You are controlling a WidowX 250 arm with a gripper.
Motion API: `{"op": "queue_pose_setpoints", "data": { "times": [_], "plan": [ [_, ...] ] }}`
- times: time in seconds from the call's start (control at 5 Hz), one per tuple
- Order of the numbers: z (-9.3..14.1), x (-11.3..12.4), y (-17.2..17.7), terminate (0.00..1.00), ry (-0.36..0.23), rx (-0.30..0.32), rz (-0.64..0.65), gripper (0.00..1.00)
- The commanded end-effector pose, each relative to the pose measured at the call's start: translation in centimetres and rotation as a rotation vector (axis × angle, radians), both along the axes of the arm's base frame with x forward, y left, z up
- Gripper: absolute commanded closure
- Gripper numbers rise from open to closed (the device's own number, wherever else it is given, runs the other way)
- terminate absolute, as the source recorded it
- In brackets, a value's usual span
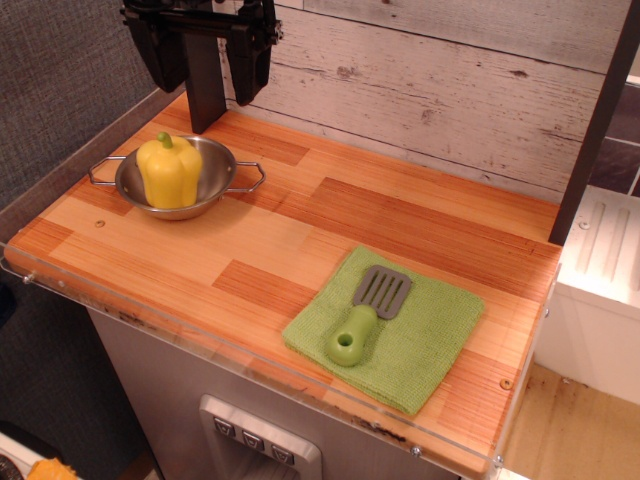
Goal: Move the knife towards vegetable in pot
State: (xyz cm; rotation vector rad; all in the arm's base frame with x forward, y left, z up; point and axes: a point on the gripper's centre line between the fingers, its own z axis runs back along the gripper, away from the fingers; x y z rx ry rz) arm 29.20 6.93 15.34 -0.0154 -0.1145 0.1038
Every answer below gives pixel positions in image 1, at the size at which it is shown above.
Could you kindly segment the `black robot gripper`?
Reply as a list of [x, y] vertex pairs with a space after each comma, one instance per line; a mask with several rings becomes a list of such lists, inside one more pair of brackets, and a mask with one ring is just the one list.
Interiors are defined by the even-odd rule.
[[268, 84], [271, 47], [283, 38], [273, 1], [242, 1], [236, 13], [204, 1], [124, 1], [121, 13], [154, 83], [171, 93], [188, 77], [180, 33], [226, 39], [236, 102], [250, 104]]

